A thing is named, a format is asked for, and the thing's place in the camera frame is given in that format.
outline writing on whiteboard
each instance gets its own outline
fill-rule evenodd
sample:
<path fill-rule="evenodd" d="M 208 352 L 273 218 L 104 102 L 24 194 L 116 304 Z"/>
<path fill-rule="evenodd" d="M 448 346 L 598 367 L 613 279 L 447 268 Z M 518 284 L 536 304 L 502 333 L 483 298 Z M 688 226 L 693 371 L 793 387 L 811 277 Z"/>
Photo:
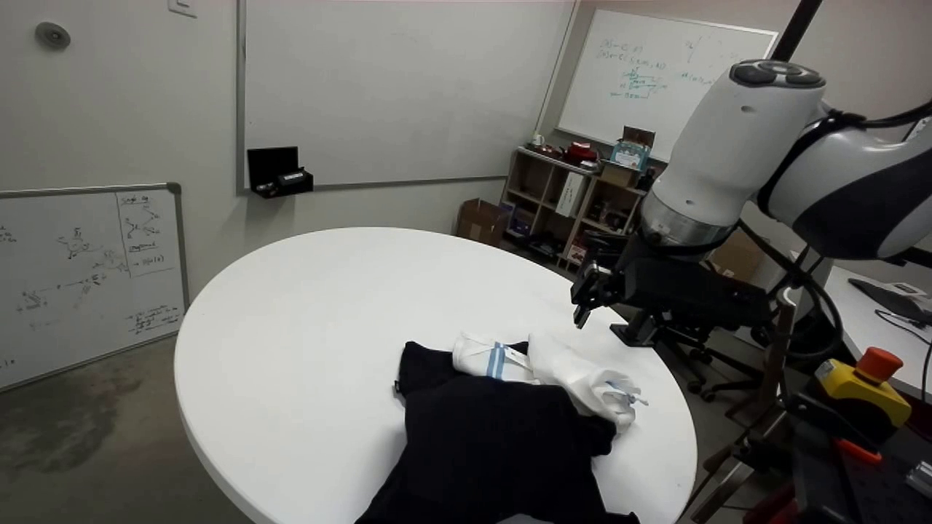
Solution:
<path fill-rule="evenodd" d="M 699 51 L 707 45 L 686 41 L 680 57 L 653 57 L 643 45 L 604 39 L 594 54 L 607 71 L 621 71 L 608 96 L 653 99 L 669 92 L 669 82 L 712 89 L 722 71 L 707 67 Z"/>
<path fill-rule="evenodd" d="M 107 288 L 116 275 L 125 275 L 125 258 L 88 243 L 86 229 L 67 229 L 52 236 L 56 277 L 45 285 L 27 285 L 16 298 L 16 316 L 29 326 L 56 326 L 80 313 L 88 298 Z"/>
<path fill-rule="evenodd" d="M 129 326 L 134 336 L 169 333 L 180 325 L 177 307 L 151 307 L 129 316 Z"/>
<path fill-rule="evenodd" d="M 125 194 L 116 201 L 119 207 L 119 229 L 123 229 L 123 247 L 131 275 L 154 275 L 167 271 L 167 239 L 164 239 L 164 213 L 158 201 L 145 194 Z"/>
<path fill-rule="evenodd" d="M 17 245 L 17 236 L 5 226 L 0 226 L 0 258 L 13 255 L 16 245 Z"/>

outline table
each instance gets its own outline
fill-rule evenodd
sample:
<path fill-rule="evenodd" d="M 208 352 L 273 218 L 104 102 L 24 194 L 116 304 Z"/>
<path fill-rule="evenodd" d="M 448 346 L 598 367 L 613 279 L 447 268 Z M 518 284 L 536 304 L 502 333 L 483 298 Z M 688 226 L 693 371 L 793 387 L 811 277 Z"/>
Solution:
<path fill-rule="evenodd" d="M 913 338 L 908 333 L 876 317 L 873 313 L 884 307 L 873 304 L 868 295 L 856 291 L 849 279 L 868 279 L 868 277 L 834 266 L 825 284 L 825 291 L 834 298 L 844 325 L 844 346 L 850 351 L 853 358 L 863 358 L 868 346 L 892 351 L 898 358 L 902 358 L 902 367 L 898 371 L 892 386 L 900 394 L 917 400 L 923 386 L 923 358 L 929 346 Z"/>
<path fill-rule="evenodd" d="M 174 381 L 195 454 L 253 521 L 355 521 L 404 434 L 391 387 L 404 342 L 570 326 L 570 284 L 479 243 L 416 230 L 295 236 L 225 268 L 193 304 Z M 653 351 L 626 351 L 594 313 L 608 358 L 643 392 L 632 429 L 594 464 L 613 512 L 669 524 L 696 477 L 690 408 Z"/>

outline white wall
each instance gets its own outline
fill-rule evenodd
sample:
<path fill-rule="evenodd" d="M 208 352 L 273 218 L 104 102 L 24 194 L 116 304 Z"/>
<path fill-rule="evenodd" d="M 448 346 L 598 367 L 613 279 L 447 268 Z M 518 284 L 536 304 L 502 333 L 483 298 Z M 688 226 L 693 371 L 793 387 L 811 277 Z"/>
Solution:
<path fill-rule="evenodd" d="M 741 28 L 786 28 L 795 0 L 604 0 L 607 7 Z M 180 182 L 193 288 L 233 258 L 301 230 L 412 226 L 453 230 L 457 204 L 502 183 L 237 195 L 233 0 L 0 0 L 0 191 Z M 591 7 L 581 12 L 581 57 Z M 37 22 L 74 32 L 67 54 L 33 41 Z M 929 0 L 825 0 L 798 61 L 831 80 L 831 102 L 889 115 L 932 93 Z M 563 74 L 547 124 L 559 121 Z M 766 226 L 786 247 L 795 236 Z"/>
<path fill-rule="evenodd" d="M 233 0 L 0 0 L 0 191 L 177 182 L 190 279 L 198 291 L 231 261 L 320 229 L 453 230 L 461 201 L 498 201 L 502 183 L 237 195 Z M 40 22 L 74 47 L 45 54 Z"/>

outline cable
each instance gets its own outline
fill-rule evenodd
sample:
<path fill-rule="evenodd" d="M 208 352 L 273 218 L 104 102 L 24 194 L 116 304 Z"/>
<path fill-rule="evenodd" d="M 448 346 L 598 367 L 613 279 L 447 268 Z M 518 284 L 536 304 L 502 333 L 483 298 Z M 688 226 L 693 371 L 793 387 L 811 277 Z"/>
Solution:
<path fill-rule="evenodd" d="M 814 271 L 825 262 L 825 255 L 817 258 L 817 262 L 806 268 L 806 275 L 814 277 Z"/>
<path fill-rule="evenodd" d="M 786 261 L 779 247 L 771 247 L 763 236 L 758 236 L 758 230 L 751 230 L 745 223 L 736 223 L 736 229 L 742 229 L 751 243 L 770 258 L 776 261 L 783 271 L 789 271 L 795 277 L 795 284 L 814 298 L 814 309 L 828 309 L 831 320 L 834 320 L 834 342 L 818 351 L 818 352 L 806 352 L 801 357 L 803 362 L 818 362 L 818 358 L 828 358 L 834 357 L 841 342 L 844 342 L 844 330 L 841 330 L 841 316 L 834 304 L 834 298 L 828 298 L 828 291 L 814 279 L 811 271 L 801 271 L 793 261 Z"/>
<path fill-rule="evenodd" d="M 902 333 L 908 333 L 913 338 L 917 338 L 921 345 L 926 345 L 926 358 L 923 358 L 923 377 L 921 377 L 921 402 L 926 402 L 926 381 L 929 381 L 929 358 L 932 358 L 932 338 L 923 338 L 917 330 L 908 326 L 907 317 L 889 313 L 889 309 L 873 309 L 873 316 Z"/>
<path fill-rule="evenodd" d="M 795 258 L 795 268 L 803 266 L 803 261 L 811 258 L 811 245 Z M 780 295 L 780 288 L 793 285 L 793 271 L 783 271 L 783 277 L 766 291 L 770 301 L 776 301 Z"/>
<path fill-rule="evenodd" d="M 803 41 L 803 32 L 811 29 L 821 0 L 801 0 L 771 54 L 776 61 L 789 61 L 795 47 Z"/>
<path fill-rule="evenodd" d="M 917 106 L 917 108 L 894 115 L 894 118 L 865 121 L 863 125 L 865 130 L 898 130 L 898 125 L 917 124 L 923 118 L 932 118 L 932 99 L 926 106 Z"/>

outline gray floor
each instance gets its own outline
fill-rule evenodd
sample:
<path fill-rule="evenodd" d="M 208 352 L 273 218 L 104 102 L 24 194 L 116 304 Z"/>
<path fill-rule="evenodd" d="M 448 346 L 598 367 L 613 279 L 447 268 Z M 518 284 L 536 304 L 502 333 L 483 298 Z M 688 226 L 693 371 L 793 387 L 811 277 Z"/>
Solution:
<path fill-rule="evenodd" d="M 688 394 L 699 454 L 741 434 L 734 397 Z M 713 521 L 741 521 L 761 491 L 742 491 Z M 173 342 L 0 394 L 3 524 L 243 524 L 203 476 L 173 392 Z"/>

